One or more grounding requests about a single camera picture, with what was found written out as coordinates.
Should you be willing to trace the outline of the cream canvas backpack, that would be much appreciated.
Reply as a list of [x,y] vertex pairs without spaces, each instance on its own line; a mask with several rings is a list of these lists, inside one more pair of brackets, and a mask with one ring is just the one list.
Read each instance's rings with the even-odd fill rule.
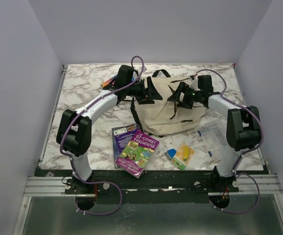
[[146,105],[139,105],[137,101],[132,100],[131,113],[141,130],[149,135],[166,136],[195,128],[205,115],[206,107],[194,103],[192,109],[185,109],[167,101],[180,82],[191,84],[190,77],[172,77],[166,70],[157,70],[151,78],[163,100]]

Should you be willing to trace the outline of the blue eraser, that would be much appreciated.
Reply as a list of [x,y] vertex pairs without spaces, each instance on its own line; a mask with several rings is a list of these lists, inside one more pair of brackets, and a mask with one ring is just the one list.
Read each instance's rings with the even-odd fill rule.
[[175,154],[176,154],[175,149],[169,149],[168,151],[165,152],[165,156],[169,161],[172,160],[172,158],[174,157]]

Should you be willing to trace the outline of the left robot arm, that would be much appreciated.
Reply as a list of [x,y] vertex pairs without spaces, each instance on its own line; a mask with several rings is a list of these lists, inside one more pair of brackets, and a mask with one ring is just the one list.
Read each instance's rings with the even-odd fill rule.
[[117,106],[127,96],[133,96],[139,104],[153,104],[163,97],[156,90],[151,77],[141,80],[141,73],[133,79],[133,66],[120,66],[117,75],[106,85],[96,98],[76,111],[63,112],[56,141],[61,154],[68,156],[72,174],[77,178],[76,187],[82,193],[93,189],[90,179],[92,169],[85,155],[92,141],[92,125],[105,112]]

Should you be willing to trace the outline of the banana toy card package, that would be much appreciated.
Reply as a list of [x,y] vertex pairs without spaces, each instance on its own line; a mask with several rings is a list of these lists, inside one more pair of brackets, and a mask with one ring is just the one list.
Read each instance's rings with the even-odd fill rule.
[[171,161],[180,170],[185,170],[194,153],[194,149],[183,143],[178,148]]

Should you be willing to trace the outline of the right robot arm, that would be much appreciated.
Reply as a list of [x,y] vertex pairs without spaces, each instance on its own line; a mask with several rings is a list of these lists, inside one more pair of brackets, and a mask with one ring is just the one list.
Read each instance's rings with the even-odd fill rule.
[[194,103],[200,103],[212,109],[227,120],[226,140],[234,151],[243,151],[237,157],[225,156],[216,166],[217,174],[210,179],[210,186],[220,192],[228,186],[227,177],[232,177],[243,156],[258,149],[264,140],[264,133],[259,119],[259,110],[255,106],[242,106],[227,99],[223,92],[215,92],[210,75],[194,75],[197,88],[180,82],[174,93],[167,98],[176,102],[180,108],[191,109]]

